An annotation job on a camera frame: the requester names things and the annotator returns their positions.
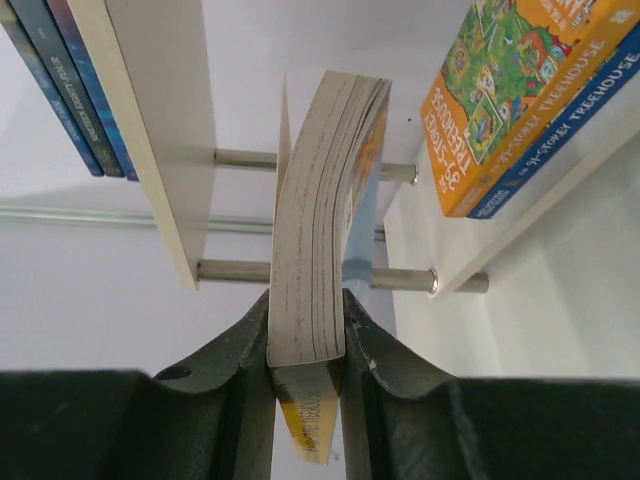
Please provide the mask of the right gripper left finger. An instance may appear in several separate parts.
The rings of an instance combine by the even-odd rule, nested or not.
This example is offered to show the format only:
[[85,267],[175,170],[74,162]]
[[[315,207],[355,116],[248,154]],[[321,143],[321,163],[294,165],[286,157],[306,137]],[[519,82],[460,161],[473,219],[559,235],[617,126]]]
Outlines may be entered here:
[[155,376],[138,370],[1,375],[5,479],[266,479],[275,396],[268,296]]

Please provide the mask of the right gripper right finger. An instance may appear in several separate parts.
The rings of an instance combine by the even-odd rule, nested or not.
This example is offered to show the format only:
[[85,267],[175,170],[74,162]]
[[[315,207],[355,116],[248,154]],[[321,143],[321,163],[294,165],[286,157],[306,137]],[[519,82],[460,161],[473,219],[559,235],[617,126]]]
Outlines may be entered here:
[[638,477],[637,380],[457,377],[343,305],[348,478]]

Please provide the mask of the orange Treehouse book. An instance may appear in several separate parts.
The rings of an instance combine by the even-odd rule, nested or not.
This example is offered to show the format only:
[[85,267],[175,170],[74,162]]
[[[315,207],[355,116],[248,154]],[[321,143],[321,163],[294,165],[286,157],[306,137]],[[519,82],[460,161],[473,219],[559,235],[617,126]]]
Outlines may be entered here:
[[328,462],[343,287],[369,279],[391,81],[329,70],[298,133],[280,113],[266,362],[297,455]]
[[464,218],[636,27],[636,1],[475,1],[421,107],[435,191]]

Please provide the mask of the dark blue book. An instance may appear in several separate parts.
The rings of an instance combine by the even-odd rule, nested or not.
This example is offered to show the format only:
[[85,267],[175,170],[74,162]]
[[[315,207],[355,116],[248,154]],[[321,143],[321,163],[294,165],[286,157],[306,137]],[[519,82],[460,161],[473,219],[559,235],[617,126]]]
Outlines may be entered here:
[[124,178],[125,173],[49,8],[44,1],[11,0],[10,5],[102,171],[109,177]]

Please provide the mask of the Jane Eyre book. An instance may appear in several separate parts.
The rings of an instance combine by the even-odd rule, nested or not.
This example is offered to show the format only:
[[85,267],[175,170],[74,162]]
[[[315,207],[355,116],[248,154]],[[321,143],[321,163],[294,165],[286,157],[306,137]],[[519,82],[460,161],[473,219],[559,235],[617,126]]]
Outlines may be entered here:
[[138,182],[139,178],[129,157],[125,142],[118,129],[107,96],[102,88],[94,64],[76,25],[68,2],[48,0],[47,5],[63,37],[69,54],[80,74],[89,98],[100,119],[105,134],[129,181]]

